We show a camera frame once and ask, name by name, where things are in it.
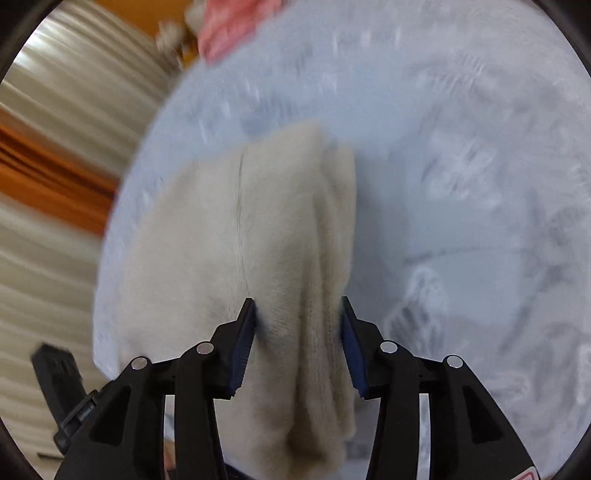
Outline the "beige sweater with black hearts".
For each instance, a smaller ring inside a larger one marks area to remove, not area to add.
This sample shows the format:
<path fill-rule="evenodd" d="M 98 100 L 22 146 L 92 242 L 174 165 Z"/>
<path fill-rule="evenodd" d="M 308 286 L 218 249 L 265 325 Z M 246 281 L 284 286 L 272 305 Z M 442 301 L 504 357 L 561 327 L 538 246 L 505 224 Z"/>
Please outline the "beige sweater with black hearts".
<path fill-rule="evenodd" d="M 217 405 L 224 452 L 253 478 L 322 479 L 345 462 L 355 412 L 339 315 L 355 223 L 353 150 L 300 123 L 185 167 L 137 227 L 121 364 L 178 357 L 256 302 L 242 387 Z"/>

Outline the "orange curtain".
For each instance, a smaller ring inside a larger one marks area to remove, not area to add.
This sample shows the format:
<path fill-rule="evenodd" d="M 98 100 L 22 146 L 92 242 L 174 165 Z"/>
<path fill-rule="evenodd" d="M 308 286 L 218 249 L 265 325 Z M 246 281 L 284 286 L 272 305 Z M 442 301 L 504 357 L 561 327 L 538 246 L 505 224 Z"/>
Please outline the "orange curtain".
<path fill-rule="evenodd" d="M 52 145 L 1 126 L 1 193 L 86 232 L 103 235 L 118 181 Z"/>

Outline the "beige pleated curtain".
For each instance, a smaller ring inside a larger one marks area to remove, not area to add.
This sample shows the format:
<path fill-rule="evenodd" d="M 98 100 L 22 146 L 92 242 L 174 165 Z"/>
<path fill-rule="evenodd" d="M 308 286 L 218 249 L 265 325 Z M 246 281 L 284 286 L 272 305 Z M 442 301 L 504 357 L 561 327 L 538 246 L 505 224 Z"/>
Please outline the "beige pleated curtain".
<path fill-rule="evenodd" d="M 119 186 L 174 68 L 149 36 L 93 1 L 62 1 L 19 30 L 3 55 L 1 126 Z M 102 237 L 1 193 L 1 418 L 44 479 L 55 475 L 60 456 L 30 357 L 42 343 L 68 349 L 87 386 L 102 385 L 91 346 Z"/>

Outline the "blue butterfly bedspread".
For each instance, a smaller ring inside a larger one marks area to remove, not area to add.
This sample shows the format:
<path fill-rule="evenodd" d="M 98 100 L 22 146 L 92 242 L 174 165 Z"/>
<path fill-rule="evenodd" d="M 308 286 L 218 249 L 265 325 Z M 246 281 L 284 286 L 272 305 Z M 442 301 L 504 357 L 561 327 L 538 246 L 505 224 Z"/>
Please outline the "blue butterfly bedspread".
<path fill-rule="evenodd" d="M 294 1 L 183 74 L 111 215 L 93 359 L 136 225 L 185 164 L 311 119 L 356 148 L 356 313 L 463 357 L 539 472 L 590 422 L 590 78 L 531 1 Z"/>

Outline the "pink garment on bed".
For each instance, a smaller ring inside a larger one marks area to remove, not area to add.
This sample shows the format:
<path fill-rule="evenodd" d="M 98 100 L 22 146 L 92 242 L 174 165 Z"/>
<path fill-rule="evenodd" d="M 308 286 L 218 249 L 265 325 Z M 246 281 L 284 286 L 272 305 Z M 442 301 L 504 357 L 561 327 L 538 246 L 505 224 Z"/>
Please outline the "pink garment on bed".
<path fill-rule="evenodd" d="M 204 25 L 197 34 L 200 57 L 208 64 L 220 61 L 282 8 L 281 0 L 206 1 Z"/>

